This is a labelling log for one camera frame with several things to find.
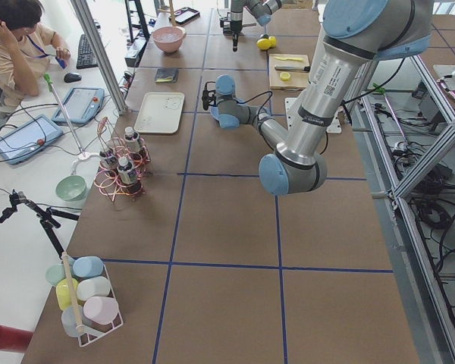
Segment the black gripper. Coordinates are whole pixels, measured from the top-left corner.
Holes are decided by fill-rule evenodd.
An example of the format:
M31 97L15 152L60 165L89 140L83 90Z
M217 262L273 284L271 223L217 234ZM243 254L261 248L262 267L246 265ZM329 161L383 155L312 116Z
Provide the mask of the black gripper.
M241 20L232 20L231 21L233 52L237 52L237 50L238 50L238 37L241 33L242 27L243 27L243 22Z

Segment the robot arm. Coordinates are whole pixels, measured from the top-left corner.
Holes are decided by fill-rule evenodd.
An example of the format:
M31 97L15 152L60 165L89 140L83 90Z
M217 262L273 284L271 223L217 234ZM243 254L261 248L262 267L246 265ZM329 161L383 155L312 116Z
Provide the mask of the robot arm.
M241 124L256 128L272 152L259 163L259 179L273 195L305 193L327 176L316 151L359 68L369 61L406 58L430 43L431 1L329 1L323 13L307 87L290 108L294 120L285 129L262 106L235 96L234 79L221 75L204 108L218 109L223 129Z
M239 35L243 29L243 12L247 10L260 26L265 26L271 21L273 13L282 8L284 1L267 0L264 2L256 0L233 0L229 11L228 18L233 42L233 51L238 48Z

